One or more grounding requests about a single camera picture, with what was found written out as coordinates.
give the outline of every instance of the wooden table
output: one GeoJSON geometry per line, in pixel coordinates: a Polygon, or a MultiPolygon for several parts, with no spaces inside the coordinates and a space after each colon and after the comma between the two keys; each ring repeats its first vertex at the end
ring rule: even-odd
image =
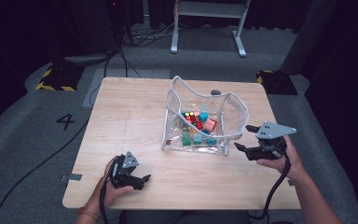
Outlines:
{"type": "MultiPolygon", "coordinates": [[[[258,83],[185,80],[201,94],[234,92],[249,109],[248,124],[276,122],[263,87],[258,83]]],[[[151,174],[143,190],[120,197],[116,209],[263,209],[280,174],[248,161],[230,142],[227,156],[161,149],[168,79],[106,77],[79,149],[63,197],[67,208],[83,206],[106,164],[129,150],[141,163],[132,173],[151,174]]],[[[240,144],[258,146],[245,132],[240,144]]],[[[299,209],[295,188],[283,181],[270,209],[299,209]]]]}

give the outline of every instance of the black curtain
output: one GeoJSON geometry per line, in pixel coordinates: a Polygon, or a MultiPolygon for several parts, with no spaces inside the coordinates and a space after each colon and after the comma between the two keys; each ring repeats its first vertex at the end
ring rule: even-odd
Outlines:
{"type": "Polygon", "coordinates": [[[337,2],[301,74],[310,81],[306,97],[358,200],[358,1],[337,2]]]}
{"type": "MultiPolygon", "coordinates": [[[[244,0],[190,0],[195,2],[213,3],[244,3],[244,0]]],[[[301,28],[311,0],[251,0],[244,28],[293,29],[298,32],[301,28]]],[[[160,24],[173,23],[174,0],[149,0],[150,24],[159,28],[160,24]]],[[[186,16],[181,23],[201,27],[210,24],[215,27],[238,25],[238,19],[205,18],[186,16]]]]}

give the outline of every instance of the human arm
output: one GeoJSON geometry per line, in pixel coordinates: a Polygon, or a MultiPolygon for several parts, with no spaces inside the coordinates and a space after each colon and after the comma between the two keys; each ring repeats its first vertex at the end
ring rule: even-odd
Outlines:
{"type": "MultiPolygon", "coordinates": [[[[305,170],[302,161],[298,155],[296,147],[288,135],[284,136],[287,145],[286,153],[292,163],[292,167],[287,175],[296,188],[296,193],[301,206],[304,223],[342,223],[333,209],[328,204],[319,188],[305,170]]],[[[269,168],[274,168],[280,173],[283,171],[285,157],[275,161],[258,160],[257,164],[269,168]]]]}
{"type": "MultiPolygon", "coordinates": [[[[100,192],[103,187],[103,183],[106,179],[106,176],[108,175],[109,168],[111,167],[113,163],[113,160],[111,160],[105,168],[103,176],[98,181],[97,185],[95,186],[94,191],[92,192],[91,196],[89,197],[89,200],[85,204],[84,210],[86,212],[80,213],[77,217],[76,224],[82,224],[82,223],[96,223],[97,218],[100,214],[100,192]]],[[[104,206],[109,206],[113,203],[113,201],[118,198],[121,195],[124,195],[130,191],[133,190],[133,187],[126,186],[120,189],[115,189],[115,187],[107,183],[106,184],[106,193],[104,198],[104,206]]]]}

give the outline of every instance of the power cord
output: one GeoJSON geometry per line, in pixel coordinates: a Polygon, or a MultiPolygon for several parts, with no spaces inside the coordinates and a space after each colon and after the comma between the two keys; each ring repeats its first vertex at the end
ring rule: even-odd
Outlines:
{"type": "Polygon", "coordinates": [[[269,214],[269,204],[271,202],[272,196],[274,195],[275,190],[280,186],[280,184],[286,178],[287,174],[290,171],[290,167],[292,166],[292,164],[290,163],[289,157],[287,156],[286,152],[284,152],[283,155],[286,158],[285,163],[284,163],[283,172],[282,172],[281,176],[279,177],[279,179],[277,180],[277,182],[272,187],[272,189],[269,191],[269,194],[268,194],[268,197],[267,197],[267,200],[266,200],[266,204],[264,205],[263,214],[260,217],[249,215],[250,218],[255,219],[255,220],[262,220],[266,216],[268,216],[268,214],[269,214]]]}
{"type": "Polygon", "coordinates": [[[83,124],[83,126],[80,128],[80,130],[75,134],[75,136],[73,136],[65,145],[63,145],[62,147],[60,147],[60,149],[58,149],[56,152],[54,152],[53,154],[51,154],[49,157],[47,157],[45,160],[43,160],[42,162],[40,162],[39,164],[36,165],[36,167],[34,169],[32,169],[31,171],[29,171],[26,175],[24,175],[19,181],[17,181],[17,183],[7,192],[7,194],[5,195],[4,199],[0,202],[0,210],[2,208],[2,206],[4,205],[6,199],[8,198],[8,196],[10,195],[10,193],[26,178],[28,177],[31,173],[33,173],[35,170],[37,170],[39,167],[41,167],[43,164],[45,164],[47,161],[49,161],[51,158],[53,158],[55,155],[57,155],[58,153],[60,153],[64,148],[66,148],[70,143],[72,143],[72,141],[75,140],[75,138],[77,138],[77,136],[81,133],[81,131],[87,126],[87,124],[89,123],[89,119],[86,120],[86,122],[83,124]]]}

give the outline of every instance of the person's right hand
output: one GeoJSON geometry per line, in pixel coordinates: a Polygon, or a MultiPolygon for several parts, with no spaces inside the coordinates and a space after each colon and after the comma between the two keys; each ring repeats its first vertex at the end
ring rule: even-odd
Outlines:
{"type": "MultiPolygon", "coordinates": [[[[297,149],[296,149],[295,145],[293,145],[290,137],[288,135],[285,135],[283,138],[287,145],[287,149],[286,149],[287,156],[289,157],[290,163],[292,164],[292,167],[290,168],[290,171],[289,171],[289,174],[287,174],[287,177],[296,181],[299,178],[301,178],[302,176],[306,175],[307,172],[305,171],[305,169],[302,165],[302,162],[298,155],[297,149]]],[[[276,169],[280,173],[282,173],[284,164],[285,164],[285,160],[286,160],[286,158],[284,156],[282,156],[279,159],[273,160],[273,161],[261,159],[261,160],[257,161],[257,164],[276,169]]]]}

